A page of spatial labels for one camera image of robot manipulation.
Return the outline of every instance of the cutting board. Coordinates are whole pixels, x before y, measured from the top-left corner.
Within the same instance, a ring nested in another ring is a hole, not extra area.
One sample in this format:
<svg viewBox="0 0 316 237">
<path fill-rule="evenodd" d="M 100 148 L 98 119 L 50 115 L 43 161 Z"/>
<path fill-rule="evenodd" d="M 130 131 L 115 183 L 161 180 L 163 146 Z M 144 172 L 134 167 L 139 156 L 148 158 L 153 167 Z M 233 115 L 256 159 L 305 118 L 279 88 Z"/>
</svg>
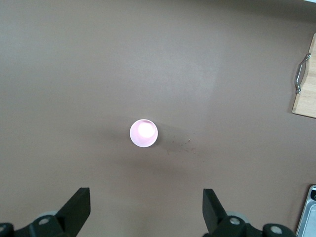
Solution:
<svg viewBox="0 0 316 237">
<path fill-rule="evenodd" d="M 300 84 L 301 92 L 296 94 L 292 112 L 316 118 L 316 34 L 314 34 L 306 61 L 306 69 Z"/>
</svg>

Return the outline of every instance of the wooden cutting board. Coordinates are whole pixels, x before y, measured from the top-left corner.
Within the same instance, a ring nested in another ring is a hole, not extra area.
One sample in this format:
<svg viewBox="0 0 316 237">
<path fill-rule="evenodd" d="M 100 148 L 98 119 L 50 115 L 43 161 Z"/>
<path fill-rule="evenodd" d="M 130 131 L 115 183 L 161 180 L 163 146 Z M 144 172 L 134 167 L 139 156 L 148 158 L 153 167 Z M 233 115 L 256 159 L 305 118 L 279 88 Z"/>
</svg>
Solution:
<svg viewBox="0 0 316 237">
<path fill-rule="evenodd" d="M 309 60 L 306 61 L 306 69 L 300 84 L 301 92 L 296 94 L 292 112 L 316 118 L 316 34 L 314 34 Z"/>
</svg>

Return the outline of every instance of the metal handle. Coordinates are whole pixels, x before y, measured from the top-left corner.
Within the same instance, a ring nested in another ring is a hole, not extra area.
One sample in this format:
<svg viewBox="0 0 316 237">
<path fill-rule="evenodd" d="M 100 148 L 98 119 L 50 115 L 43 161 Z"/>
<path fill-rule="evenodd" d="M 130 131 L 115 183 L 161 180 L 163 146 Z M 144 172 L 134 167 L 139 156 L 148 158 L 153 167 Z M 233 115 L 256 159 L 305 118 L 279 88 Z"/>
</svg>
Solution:
<svg viewBox="0 0 316 237">
<path fill-rule="evenodd" d="M 298 65 L 297 73 L 296 73 L 296 80 L 295 80 L 295 86 L 296 86 L 296 94 L 301 93 L 301 84 L 298 82 L 300 79 L 301 71 L 302 71 L 302 66 L 304 63 L 306 63 L 307 60 L 311 58 L 312 54 L 308 53 L 306 54 L 305 58 L 303 61 Z"/>
</svg>

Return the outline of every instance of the screw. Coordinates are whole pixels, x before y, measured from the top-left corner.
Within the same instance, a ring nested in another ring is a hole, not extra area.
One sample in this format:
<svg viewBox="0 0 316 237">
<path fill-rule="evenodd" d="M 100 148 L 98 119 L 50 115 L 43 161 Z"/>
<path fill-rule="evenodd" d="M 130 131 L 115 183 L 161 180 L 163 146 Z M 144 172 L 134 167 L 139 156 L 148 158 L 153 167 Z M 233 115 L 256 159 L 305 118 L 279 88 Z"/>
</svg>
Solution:
<svg viewBox="0 0 316 237">
<path fill-rule="evenodd" d="M 278 226 L 271 226 L 270 230 L 271 230 L 273 233 L 279 234 L 279 235 L 283 233 L 282 230 L 281 230 L 281 228 L 278 227 Z"/>
<path fill-rule="evenodd" d="M 229 220 L 233 225 L 239 225 L 240 224 L 240 220 L 238 220 L 237 218 L 233 217 Z"/>
<path fill-rule="evenodd" d="M 48 218 L 43 218 L 43 219 L 41 219 L 40 221 L 39 221 L 39 225 L 44 225 L 44 224 L 46 224 L 46 223 L 48 223 L 49 222 L 49 219 Z"/>
</svg>

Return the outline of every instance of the metal tray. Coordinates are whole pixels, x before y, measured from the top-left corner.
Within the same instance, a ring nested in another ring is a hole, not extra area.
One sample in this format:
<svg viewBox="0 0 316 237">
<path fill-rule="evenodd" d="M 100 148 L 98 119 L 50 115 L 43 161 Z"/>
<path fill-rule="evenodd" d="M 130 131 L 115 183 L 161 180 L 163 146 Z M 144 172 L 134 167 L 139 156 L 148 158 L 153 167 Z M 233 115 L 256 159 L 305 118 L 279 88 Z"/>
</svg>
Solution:
<svg viewBox="0 0 316 237">
<path fill-rule="evenodd" d="M 316 233 L 316 185 L 311 186 L 297 228 L 297 237 L 315 237 Z"/>
</svg>

